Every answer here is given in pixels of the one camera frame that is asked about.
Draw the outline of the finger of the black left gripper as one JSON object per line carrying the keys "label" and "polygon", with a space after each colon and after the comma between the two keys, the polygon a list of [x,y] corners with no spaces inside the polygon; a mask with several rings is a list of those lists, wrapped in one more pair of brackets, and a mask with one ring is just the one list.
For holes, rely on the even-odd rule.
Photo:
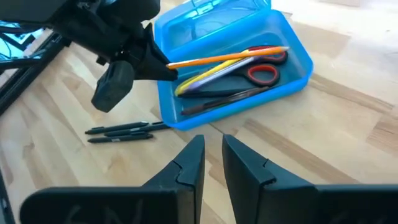
{"label": "finger of the black left gripper", "polygon": [[131,91],[136,80],[174,81],[178,72],[167,68],[170,61],[154,41],[153,25],[143,29],[143,37],[135,39],[109,63],[97,81],[91,99],[99,111],[110,112]]}

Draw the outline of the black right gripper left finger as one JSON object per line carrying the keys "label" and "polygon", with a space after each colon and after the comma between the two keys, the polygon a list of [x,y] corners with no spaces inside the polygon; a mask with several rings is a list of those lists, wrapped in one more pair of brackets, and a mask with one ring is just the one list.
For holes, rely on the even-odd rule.
{"label": "black right gripper left finger", "polygon": [[23,224],[199,223],[205,139],[195,136],[160,172],[138,187],[50,187],[21,205]]}

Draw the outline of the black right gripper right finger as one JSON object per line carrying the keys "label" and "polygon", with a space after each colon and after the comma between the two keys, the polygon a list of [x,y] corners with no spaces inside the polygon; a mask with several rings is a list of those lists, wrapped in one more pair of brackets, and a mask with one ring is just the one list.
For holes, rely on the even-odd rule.
{"label": "black right gripper right finger", "polygon": [[313,184],[229,134],[222,153],[237,223],[397,224],[396,184]]}

